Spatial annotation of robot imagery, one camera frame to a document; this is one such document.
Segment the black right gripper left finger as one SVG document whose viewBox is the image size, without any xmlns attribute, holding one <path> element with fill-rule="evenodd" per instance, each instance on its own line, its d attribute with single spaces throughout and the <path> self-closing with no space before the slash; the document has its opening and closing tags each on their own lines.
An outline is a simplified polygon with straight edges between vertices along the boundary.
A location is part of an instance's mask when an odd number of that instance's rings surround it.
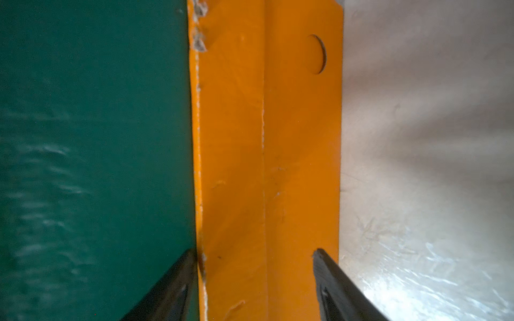
<svg viewBox="0 0 514 321">
<path fill-rule="evenodd" d="M 196 251 L 186 250 L 121 321 L 184 321 L 197 278 Z"/>
</svg>

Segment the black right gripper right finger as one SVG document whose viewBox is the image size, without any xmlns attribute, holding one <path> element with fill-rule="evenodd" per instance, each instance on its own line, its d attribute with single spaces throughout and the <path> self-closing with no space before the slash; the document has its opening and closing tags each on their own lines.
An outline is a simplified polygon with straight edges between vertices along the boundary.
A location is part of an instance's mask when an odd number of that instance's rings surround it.
<svg viewBox="0 0 514 321">
<path fill-rule="evenodd" d="M 313 253 L 313 272 L 321 320 L 388 320 L 321 248 Z"/>
</svg>

